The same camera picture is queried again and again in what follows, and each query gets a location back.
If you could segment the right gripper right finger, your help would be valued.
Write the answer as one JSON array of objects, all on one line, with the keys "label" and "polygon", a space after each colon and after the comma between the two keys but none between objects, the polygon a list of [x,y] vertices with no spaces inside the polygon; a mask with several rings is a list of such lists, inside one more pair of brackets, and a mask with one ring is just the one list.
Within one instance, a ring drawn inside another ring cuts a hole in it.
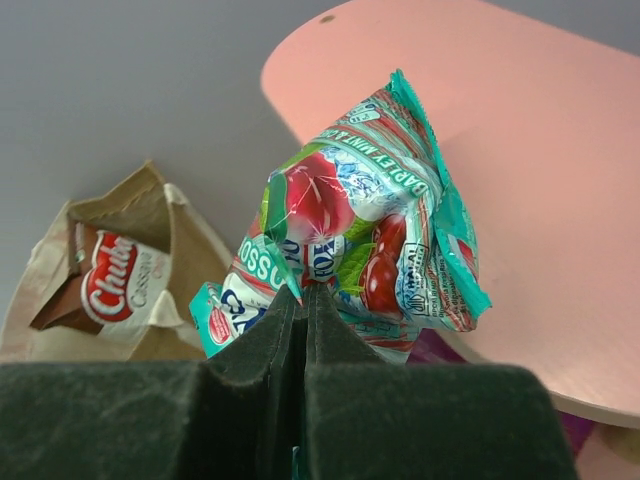
[{"label": "right gripper right finger", "polygon": [[304,466],[310,479],[574,479],[550,397],[515,366],[392,365],[304,295]]}]

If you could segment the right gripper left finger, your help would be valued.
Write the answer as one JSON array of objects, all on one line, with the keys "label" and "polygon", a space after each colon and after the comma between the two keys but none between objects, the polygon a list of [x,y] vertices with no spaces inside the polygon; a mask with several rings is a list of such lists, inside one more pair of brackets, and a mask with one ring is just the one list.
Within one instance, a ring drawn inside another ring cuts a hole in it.
[{"label": "right gripper left finger", "polygon": [[288,479],[296,301],[287,288],[206,361],[1,368],[5,479]]}]

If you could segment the teal Fox's candy bag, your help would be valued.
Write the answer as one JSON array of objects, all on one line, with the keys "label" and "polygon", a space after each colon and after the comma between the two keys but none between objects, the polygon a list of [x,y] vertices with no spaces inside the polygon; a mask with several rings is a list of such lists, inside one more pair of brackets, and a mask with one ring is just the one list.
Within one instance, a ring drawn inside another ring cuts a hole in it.
[{"label": "teal Fox's candy bag", "polygon": [[425,329],[469,332],[491,301],[478,244],[417,93],[401,71],[274,170],[221,283],[189,310],[207,356],[255,325],[282,287],[323,283],[387,360]]}]

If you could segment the brown cassava chips bag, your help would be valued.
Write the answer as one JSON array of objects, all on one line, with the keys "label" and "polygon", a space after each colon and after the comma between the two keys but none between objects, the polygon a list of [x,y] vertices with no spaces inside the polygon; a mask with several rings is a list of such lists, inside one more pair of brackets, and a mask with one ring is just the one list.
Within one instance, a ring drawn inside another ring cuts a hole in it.
[{"label": "brown cassava chips bag", "polygon": [[68,327],[134,344],[171,274],[171,257],[124,235],[76,223],[67,279],[30,327]]}]

